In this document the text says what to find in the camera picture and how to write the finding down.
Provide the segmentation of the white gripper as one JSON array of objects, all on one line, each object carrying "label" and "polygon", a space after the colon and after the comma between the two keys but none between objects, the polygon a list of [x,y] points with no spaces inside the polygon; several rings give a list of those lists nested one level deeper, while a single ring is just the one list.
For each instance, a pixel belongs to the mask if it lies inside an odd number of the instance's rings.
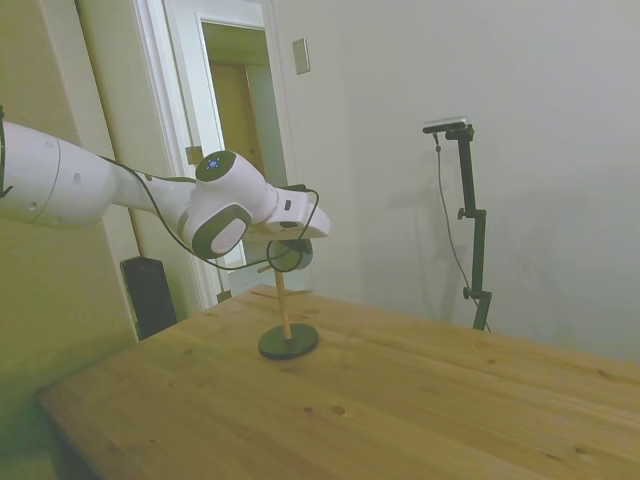
[{"label": "white gripper", "polygon": [[320,207],[276,209],[265,220],[252,224],[244,235],[250,241],[288,240],[287,247],[296,252],[310,252],[309,239],[327,237],[331,221]]}]

